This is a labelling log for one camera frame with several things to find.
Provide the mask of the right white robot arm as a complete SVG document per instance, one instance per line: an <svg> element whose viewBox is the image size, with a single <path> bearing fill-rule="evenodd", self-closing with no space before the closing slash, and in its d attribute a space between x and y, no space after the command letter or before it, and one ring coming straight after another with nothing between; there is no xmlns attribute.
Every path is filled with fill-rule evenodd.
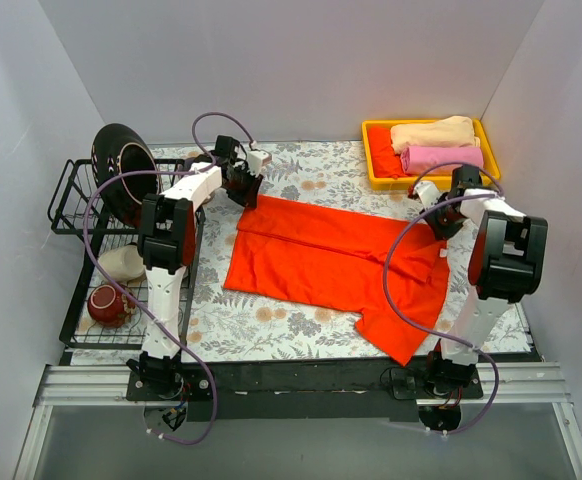
<svg viewBox="0 0 582 480"><path fill-rule="evenodd" d="M450 332L427 355L425 389L446 397L470 386L476 363L499 318L541 282L548 222L511 207L484 187L480 170L455 168L443 193L430 181L418 181L413 195L438 240L449 240L470 221L478 227L467 267L467 299Z"/></svg>

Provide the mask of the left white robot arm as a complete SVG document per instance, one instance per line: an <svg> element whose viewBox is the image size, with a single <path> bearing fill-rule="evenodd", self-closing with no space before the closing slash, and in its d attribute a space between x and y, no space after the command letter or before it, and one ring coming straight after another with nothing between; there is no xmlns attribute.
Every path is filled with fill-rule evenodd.
<svg viewBox="0 0 582 480"><path fill-rule="evenodd" d="M197 212L218 189L244 208L255 208L262 170L272 155L254 142L218 136L215 148L175 170L175 183L142 202L138 253L147 279L149 316L142 353L128 366L159 398L176 398L184 386L179 309L181 287L197 250Z"/></svg>

